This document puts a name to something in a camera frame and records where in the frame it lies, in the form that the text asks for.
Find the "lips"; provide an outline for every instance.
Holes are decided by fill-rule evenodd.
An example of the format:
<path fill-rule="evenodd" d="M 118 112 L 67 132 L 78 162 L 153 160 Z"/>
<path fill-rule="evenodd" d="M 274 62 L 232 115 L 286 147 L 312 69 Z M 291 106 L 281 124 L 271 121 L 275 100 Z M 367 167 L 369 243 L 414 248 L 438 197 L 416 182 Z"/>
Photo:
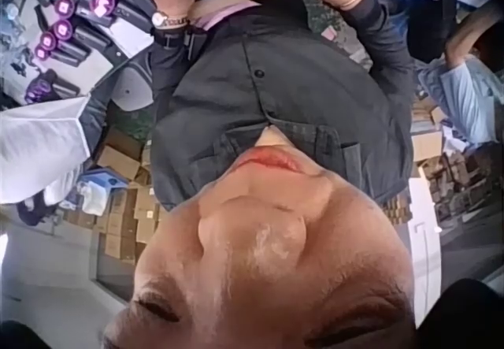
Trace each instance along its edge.
<path fill-rule="evenodd" d="M 277 168 L 296 173 L 303 173 L 294 156 L 278 147 L 255 147 L 243 154 L 233 164 L 230 172 L 249 165 L 259 164 L 268 168 Z"/>

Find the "dark hair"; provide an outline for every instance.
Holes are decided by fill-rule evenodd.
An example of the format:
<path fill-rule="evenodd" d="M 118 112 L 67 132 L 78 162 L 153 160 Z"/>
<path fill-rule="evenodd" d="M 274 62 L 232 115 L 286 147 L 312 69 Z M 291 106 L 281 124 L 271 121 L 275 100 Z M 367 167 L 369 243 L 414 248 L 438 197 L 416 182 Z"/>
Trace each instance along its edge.
<path fill-rule="evenodd" d="M 492 71 L 504 69 L 504 22 L 485 32 L 476 42 L 481 61 Z"/>

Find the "dark shirt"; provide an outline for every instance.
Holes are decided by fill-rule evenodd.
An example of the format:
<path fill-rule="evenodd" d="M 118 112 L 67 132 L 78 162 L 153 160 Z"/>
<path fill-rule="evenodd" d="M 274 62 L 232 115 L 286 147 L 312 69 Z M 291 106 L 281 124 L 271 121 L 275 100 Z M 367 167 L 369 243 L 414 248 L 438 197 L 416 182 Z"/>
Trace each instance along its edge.
<path fill-rule="evenodd" d="M 274 124 L 319 165 L 384 202 L 413 164 L 413 63 L 376 0 L 343 14 L 374 66 L 287 18 L 250 8 L 221 22 L 191 64 L 185 47 L 151 54 L 152 176 L 170 210 L 222 175 Z"/>

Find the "light blue shirt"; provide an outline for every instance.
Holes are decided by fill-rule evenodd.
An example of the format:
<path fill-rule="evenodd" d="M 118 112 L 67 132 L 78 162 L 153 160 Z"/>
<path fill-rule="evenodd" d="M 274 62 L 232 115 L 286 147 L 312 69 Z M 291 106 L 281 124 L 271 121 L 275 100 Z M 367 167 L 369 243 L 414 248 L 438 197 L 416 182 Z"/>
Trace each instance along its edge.
<path fill-rule="evenodd" d="M 444 58 L 416 67 L 422 87 L 470 143 L 496 142 L 495 102 L 504 105 L 504 84 L 478 58 L 448 69 Z"/>

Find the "white cloth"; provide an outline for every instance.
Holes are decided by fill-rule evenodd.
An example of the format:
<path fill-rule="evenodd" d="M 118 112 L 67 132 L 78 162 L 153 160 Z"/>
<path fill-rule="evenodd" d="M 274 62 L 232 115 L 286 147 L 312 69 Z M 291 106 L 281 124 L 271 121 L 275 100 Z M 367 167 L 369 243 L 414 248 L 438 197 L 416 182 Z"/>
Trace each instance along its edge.
<path fill-rule="evenodd" d="M 44 189 L 44 202 L 46 206 L 54 206 L 63 201 L 70 194 L 73 187 L 77 185 L 82 172 L 83 166 L 81 164 L 46 187 Z"/>
<path fill-rule="evenodd" d="M 32 197 L 91 156 L 79 121 L 88 101 L 71 98 L 0 113 L 0 204 Z"/>

